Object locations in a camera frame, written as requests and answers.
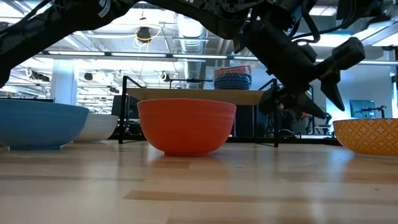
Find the pillar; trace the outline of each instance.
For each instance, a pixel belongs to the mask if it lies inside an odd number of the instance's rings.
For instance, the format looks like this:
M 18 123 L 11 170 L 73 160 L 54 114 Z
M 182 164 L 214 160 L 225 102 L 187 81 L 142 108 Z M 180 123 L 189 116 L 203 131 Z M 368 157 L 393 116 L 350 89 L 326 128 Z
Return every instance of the pillar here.
M 51 99 L 56 103 L 76 105 L 79 70 L 74 60 L 54 60 Z

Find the blue bowl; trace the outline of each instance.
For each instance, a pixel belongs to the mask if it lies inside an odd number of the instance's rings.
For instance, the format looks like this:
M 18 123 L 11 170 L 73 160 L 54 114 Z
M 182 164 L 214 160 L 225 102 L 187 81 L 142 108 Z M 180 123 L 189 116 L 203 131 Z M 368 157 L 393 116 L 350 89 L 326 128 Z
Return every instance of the blue bowl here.
M 0 100 L 0 145 L 10 150 L 52 150 L 76 139 L 89 110 L 79 106 Z
M 215 71 L 216 90 L 249 90 L 251 86 L 251 67 L 238 66 Z

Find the ceiling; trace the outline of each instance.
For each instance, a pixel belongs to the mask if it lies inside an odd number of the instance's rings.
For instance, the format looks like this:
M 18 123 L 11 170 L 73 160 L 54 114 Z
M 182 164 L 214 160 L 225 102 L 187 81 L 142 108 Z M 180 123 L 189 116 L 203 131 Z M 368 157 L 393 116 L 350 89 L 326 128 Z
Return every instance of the ceiling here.
M 35 7 L 40 1 L 10 1 L 0 0 L 0 21 L 6 21 L 10 23 L 17 22 L 25 13 Z M 338 0 L 319 0 L 318 6 L 337 6 Z M 57 42 L 47 50 L 77 50 L 77 51 L 105 51 L 105 52 L 149 52 L 149 53 L 180 53 L 182 52 L 182 45 L 179 38 L 181 34 L 178 31 L 176 13 L 163 9 L 153 9 L 153 6 L 141 2 L 134 6 L 125 16 L 114 20 L 111 24 L 104 26 L 97 30 L 75 32 L 74 34 L 64 38 Z M 314 16 L 313 17 L 320 29 L 330 28 L 336 26 L 336 21 L 333 16 Z M 149 44 L 142 44 L 136 38 L 136 32 L 140 27 L 149 27 L 151 36 L 155 36 Z M 308 27 L 303 24 L 300 26 L 299 33 L 306 32 Z M 223 40 L 218 36 L 206 31 L 205 38 L 202 40 L 205 43 L 204 54 L 217 54 L 217 55 L 228 55 L 233 53 L 233 42 L 229 40 Z M 320 58 L 326 58 L 331 54 L 332 47 L 314 47 Z M 382 55 L 380 47 L 371 47 L 367 49 L 368 58 L 376 59 Z M 243 50 L 240 55 L 248 56 L 251 55 L 247 50 Z M 216 60 L 206 59 L 206 66 L 228 66 L 227 63 L 217 63 Z M 109 113 L 109 106 L 111 105 L 112 95 L 109 91 L 108 86 L 115 86 L 121 92 L 121 77 L 123 75 L 129 75 L 133 80 L 139 82 L 142 85 L 148 87 L 167 88 L 169 83 L 164 82 L 161 78 L 161 74 L 167 73 L 172 78 L 186 78 L 187 71 L 186 62 L 184 60 L 95 60 L 92 58 L 88 59 L 76 59 L 80 70 L 79 85 L 103 85 L 102 88 L 80 88 L 79 98 L 86 98 L 87 100 L 93 99 L 93 105 L 96 104 L 99 98 L 110 96 L 104 103 L 102 99 L 99 105 L 106 105 L 99 108 L 101 112 Z M 233 61 L 233 65 L 245 64 L 247 62 Z M 264 68 L 263 65 L 258 62 L 251 62 L 251 66 L 257 68 Z M 12 72 L 12 77 L 9 81 L 11 84 L 22 83 L 22 84 L 35 84 L 43 83 L 49 84 L 48 82 L 42 82 L 33 80 L 28 75 L 30 71 L 36 71 L 52 78 L 52 67 L 53 59 L 51 58 L 40 58 L 34 57 L 24 63 L 20 64 Z M 94 75 L 100 76 L 106 74 L 104 79 L 95 78 L 92 81 L 87 81 L 84 78 L 84 74 L 90 72 Z M 207 78 L 211 78 L 212 74 L 206 74 Z M 185 88 L 187 84 L 185 82 L 178 82 L 174 87 Z M 20 86 L 20 93 L 13 93 L 11 91 L 0 91 L 0 96 L 4 95 L 15 95 L 21 96 L 22 90 L 25 90 L 25 95 L 28 93 L 35 93 L 39 97 L 49 97 L 50 87 L 45 86 Z

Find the wooden surface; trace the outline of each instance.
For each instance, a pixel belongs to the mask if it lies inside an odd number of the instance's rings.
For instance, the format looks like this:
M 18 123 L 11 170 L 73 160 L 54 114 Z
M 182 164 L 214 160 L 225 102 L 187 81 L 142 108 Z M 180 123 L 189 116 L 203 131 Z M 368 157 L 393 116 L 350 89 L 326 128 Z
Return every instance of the wooden surface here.
M 398 223 L 398 160 L 340 147 L 226 144 L 163 157 L 146 142 L 0 151 L 1 224 Z
M 127 89 L 138 100 L 189 98 L 216 100 L 235 105 L 257 105 L 264 91 L 254 90 L 162 90 L 146 88 Z

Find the ceiling pipe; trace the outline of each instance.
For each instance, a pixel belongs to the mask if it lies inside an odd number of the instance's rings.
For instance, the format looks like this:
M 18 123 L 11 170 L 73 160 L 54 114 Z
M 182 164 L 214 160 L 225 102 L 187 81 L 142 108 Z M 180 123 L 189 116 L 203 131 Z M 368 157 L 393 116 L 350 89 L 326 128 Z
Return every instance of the ceiling pipe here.
M 204 39 L 206 29 L 196 20 L 179 14 L 177 16 L 178 34 L 180 37 L 191 37 Z M 201 40 L 180 40 L 184 54 L 205 53 L 205 43 Z M 185 78 L 204 79 L 201 77 L 201 62 L 184 62 Z M 188 88 L 198 88 L 197 85 L 189 85 Z

